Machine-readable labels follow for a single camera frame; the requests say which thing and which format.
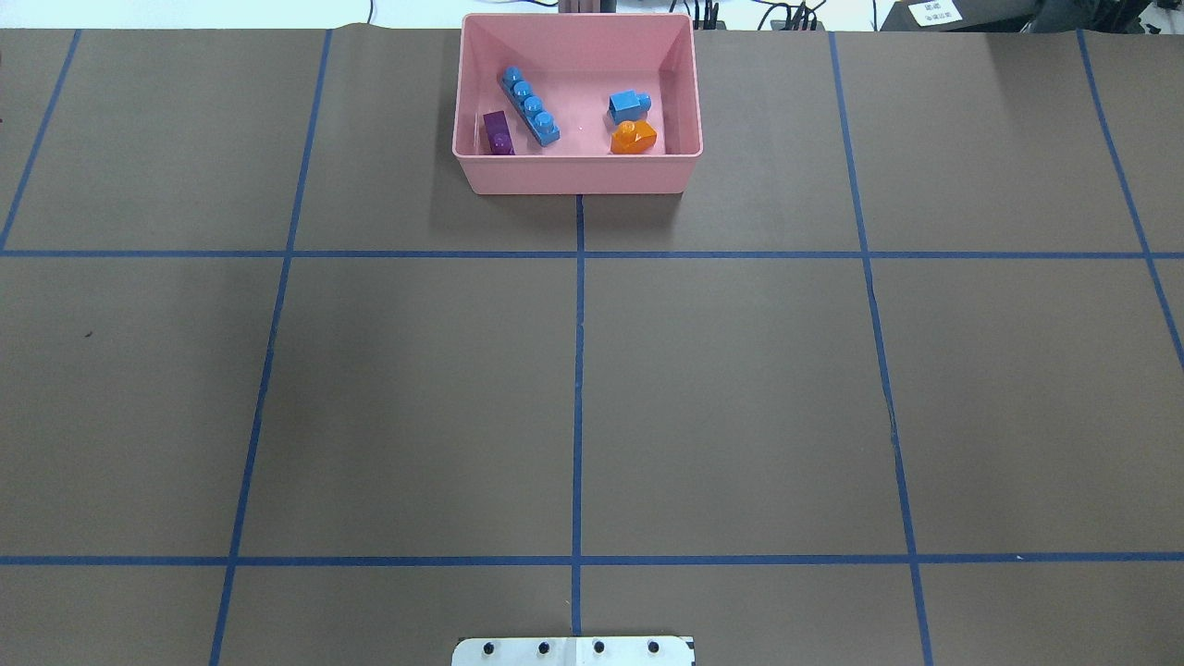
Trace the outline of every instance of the blue grid line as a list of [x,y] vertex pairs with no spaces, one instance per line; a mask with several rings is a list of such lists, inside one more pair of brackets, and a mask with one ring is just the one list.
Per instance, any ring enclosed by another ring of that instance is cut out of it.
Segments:
[[855,226],[860,235],[860,251],[863,254],[863,282],[868,290],[868,308],[871,313],[871,332],[876,342],[876,360],[880,365],[880,383],[888,406],[888,424],[892,434],[893,457],[896,467],[896,493],[900,499],[900,515],[905,529],[905,545],[913,561],[909,574],[913,578],[913,602],[916,606],[916,625],[921,639],[921,654],[926,666],[933,666],[933,646],[929,641],[929,621],[925,609],[925,591],[921,587],[921,568],[915,561],[916,537],[913,532],[913,511],[908,501],[908,482],[905,478],[905,455],[900,448],[900,430],[896,425],[896,404],[892,395],[892,377],[888,373],[888,357],[884,352],[883,328],[880,324],[880,305],[876,302],[875,277],[871,274],[871,256],[868,249],[868,232],[863,223],[863,200],[860,197],[860,180],[855,171],[855,149],[851,146],[851,127],[848,122],[847,100],[843,95],[843,73],[838,64],[838,43],[835,33],[830,39],[830,62],[835,72],[835,96],[838,102],[838,121],[843,129],[843,149],[847,153],[847,175],[851,181],[851,204],[855,210]]
[[[506,555],[506,556],[239,556],[234,565],[292,568],[463,566],[861,566],[905,564],[1042,564],[1182,562],[1184,551],[1018,551],[848,555]],[[229,557],[11,555],[0,566],[225,566]]]
[[1131,213],[1131,222],[1134,224],[1134,233],[1139,237],[1139,246],[1143,248],[1143,256],[1147,262],[1147,273],[1151,274],[1151,283],[1156,287],[1156,297],[1159,299],[1159,307],[1164,310],[1164,321],[1167,322],[1167,333],[1171,335],[1172,345],[1176,347],[1176,360],[1180,369],[1184,369],[1184,345],[1180,344],[1179,329],[1176,328],[1176,320],[1172,318],[1172,308],[1167,305],[1167,295],[1164,293],[1164,284],[1159,281],[1159,271],[1156,270],[1156,260],[1151,255],[1151,245],[1147,243],[1147,233],[1143,229],[1143,220],[1139,218],[1139,209],[1134,205],[1134,196],[1126,180],[1126,171],[1122,168],[1122,160],[1118,156],[1118,148],[1114,146],[1114,136],[1111,134],[1109,123],[1106,121],[1106,111],[1102,109],[1102,98],[1098,94],[1098,82],[1094,79],[1094,65],[1089,60],[1089,49],[1086,46],[1086,33],[1077,30],[1077,46],[1081,50],[1081,63],[1086,68],[1086,81],[1089,82],[1089,95],[1094,98],[1094,108],[1098,110],[1098,123],[1101,126],[1102,136],[1106,139],[1106,148],[1109,149],[1111,161],[1114,162],[1114,172],[1118,174],[1119,185],[1122,187],[1122,197],[1126,199],[1126,209]]
[[572,409],[572,635],[581,635],[584,552],[584,194],[575,196],[575,385]]
[[50,103],[45,105],[45,114],[41,116],[41,124],[37,128],[37,136],[33,139],[33,147],[28,151],[28,160],[25,161],[25,171],[20,174],[20,181],[17,184],[17,193],[12,197],[12,205],[8,206],[8,217],[4,220],[4,229],[0,230],[0,250],[4,249],[5,244],[8,243],[8,233],[12,232],[12,225],[17,222],[17,211],[20,210],[20,200],[25,196],[25,187],[28,185],[28,178],[33,174],[33,162],[37,161],[37,154],[41,152],[41,141],[45,140],[45,130],[50,127],[50,120],[53,117],[53,109],[58,105],[58,97],[62,96],[62,88],[66,83],[66,73],[70,71],[70,64],[73,62],[73,55],[78,50],[78,40],[82,39],[82,31],[76,30],[73,39],[70,40],[70,49],[66,50],[66,58],[62,62],[62,70],[58,72],[58,81],[53,84],[53,94],[50,95]]
[[[0,250],[12,258],[456,258],[456,260],[573,260],[578,251],[564,250]],[[585,260],[1055,260],[1117,261],[1146,258],[1145,252],[1023,252],[977,250],[735,250],[735,251],[597,251]],[[1151,252],[1157,260],[1180,260],[1184,252]]]
[[300,226],[300,211],[304,198],[304,180],[308,178],[308,165],[313,156],[313,141],[316,139],[316,119],[321,108],[321,92],[324,89],[324,72],[329,63],[329,47],[333,45],[333,31],[324,31],[324,43],[321,46],[321,64],[316,75],[316,90],[313,92],[313,109],[308,117],[308,133],[304,136],[304,154],[301,159],[300,175],[296,180],[296,194],[292,198],[292,216],[288,226],[288,245],[283,268],[279,271],[279,287],[276,290],[276,305],[271,312],[271,327],[268,331],[268,350],[263,358],[263,372],[259,378],[259,392],[255,402],[255,420],[251,424],[251,440],[246,449],[246,462],[243,467],[243,484],[238,493],[238,508],[234,512],[234,529],[231,532],[230,556],[226,563],[226,575],[223,581],[221,601],[218,603],[218,620],[214,625],[214,638],[210,647],[210,666],[218,666],[221,658],[223,635],[226,632],[226,617],[230,614],[230,600],[234,590],[234,571],[239,546],[243,542],[243,523],[246,518],[246,502],[251,494],[251,476],[255,473],[255,456],[259,448],[259,433],[263,428],[263,406],[268,397],[268,385],[271,382],[271,367],[276,353],[276,335],[279,331],[279,318],[284,309],[284,297],[288,293],[288,276],[291,271],[292,250],[296,245],[296,231]]

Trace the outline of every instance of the purple block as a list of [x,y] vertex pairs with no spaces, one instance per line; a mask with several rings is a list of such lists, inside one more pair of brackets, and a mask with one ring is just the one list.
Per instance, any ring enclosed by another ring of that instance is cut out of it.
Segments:
[[510,126],[506,122],[506,111],[494,111],[483,117],[485,119],[489,151],[495,155],[513,155],[514,142],[510,141]]

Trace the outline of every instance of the orange block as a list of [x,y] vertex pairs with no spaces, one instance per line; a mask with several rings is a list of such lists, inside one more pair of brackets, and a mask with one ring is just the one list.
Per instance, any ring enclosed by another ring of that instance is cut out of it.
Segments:
[[636,155],[649,151],[657,141],[658,132],[654,126],[643,120],[626,120],[612,133],[612,152],[618,155]]

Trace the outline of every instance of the pink bin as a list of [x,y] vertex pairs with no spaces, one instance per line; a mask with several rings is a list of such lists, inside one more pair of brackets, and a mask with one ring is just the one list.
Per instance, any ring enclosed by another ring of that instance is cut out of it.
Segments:
[[[541,147],[498,79],[517,65],[560,129]],[[609,96],[648,92],[657,145],[609,152]],[[482,116],[506,111],[514,155],[491,155]],[[703,153],[690,18],[686,14],[469,14],[461,31],[452,154],[478,194],[682,192]]]

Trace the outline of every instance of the blue block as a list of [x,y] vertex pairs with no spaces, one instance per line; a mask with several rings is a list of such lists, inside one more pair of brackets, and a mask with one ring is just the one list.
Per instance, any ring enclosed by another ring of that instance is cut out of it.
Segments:
[[612,122],[616,124],[626,120],[637,122],[642,120],[645,111],[650,110],[651,104],[650,96],[645,92],[624,90],[609,96],[609,115],[612,116]]
[[506,68],[506,73],[502,75],[500,83],[502,91],[514,103],[514,108],[517,109],[522,121],[526,122],[527,128],[540,146],[547,146],[559,140],[559,126],[555,124],[555,117],[543,108],[542,100],[534,94],[530,82],[522,78],[522,70],[515,66]]

